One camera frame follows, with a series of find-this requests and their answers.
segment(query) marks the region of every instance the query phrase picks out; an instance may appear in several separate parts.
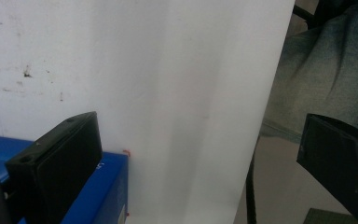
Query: person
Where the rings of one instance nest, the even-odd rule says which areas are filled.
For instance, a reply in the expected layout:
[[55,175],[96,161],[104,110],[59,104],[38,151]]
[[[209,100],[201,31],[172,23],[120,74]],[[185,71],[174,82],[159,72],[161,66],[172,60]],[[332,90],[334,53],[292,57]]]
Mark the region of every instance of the person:
[[358,0],[320,1],[313,24],[284,42],[262,136],[299,143],[308,113],[358,128]]

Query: white wall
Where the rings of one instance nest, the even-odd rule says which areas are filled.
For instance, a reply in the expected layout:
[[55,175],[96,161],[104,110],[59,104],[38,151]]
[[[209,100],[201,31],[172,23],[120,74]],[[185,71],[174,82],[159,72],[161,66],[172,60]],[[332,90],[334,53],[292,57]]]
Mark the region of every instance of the white wall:
[[293,3],[1,0],[0,135],[96,110],[129,223],[232,223]]

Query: floor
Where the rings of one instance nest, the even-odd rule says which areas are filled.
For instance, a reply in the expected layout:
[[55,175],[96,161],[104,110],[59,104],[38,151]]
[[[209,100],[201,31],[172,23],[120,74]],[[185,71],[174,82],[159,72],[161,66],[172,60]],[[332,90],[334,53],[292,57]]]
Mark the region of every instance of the floor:
[[[281,138],[260,138],[255,153],[257,223],[301,224],[310,208],[349,213],[296,163],[297,151],[297,144]],[[247,223],[244,197],[234,224]]]

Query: red spot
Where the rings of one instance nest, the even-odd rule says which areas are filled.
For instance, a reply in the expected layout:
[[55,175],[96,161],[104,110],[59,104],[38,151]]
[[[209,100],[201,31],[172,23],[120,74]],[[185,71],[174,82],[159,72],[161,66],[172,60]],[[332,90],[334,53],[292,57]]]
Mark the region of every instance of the red spot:
[[123,152],[129,157],[131,156],[131,152],[128,149],[124,149]]

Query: blue surface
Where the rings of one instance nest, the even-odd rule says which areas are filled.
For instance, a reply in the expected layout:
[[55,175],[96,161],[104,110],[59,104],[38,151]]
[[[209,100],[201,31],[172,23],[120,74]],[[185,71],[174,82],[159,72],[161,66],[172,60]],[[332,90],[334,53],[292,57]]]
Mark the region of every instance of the blue surface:
[[[0,137],[0,179],[7,178],[5,161],[32,142]],[[128,201],[128,157],[103,153],[103,159],[74,201],[62,223],[117,223]]]

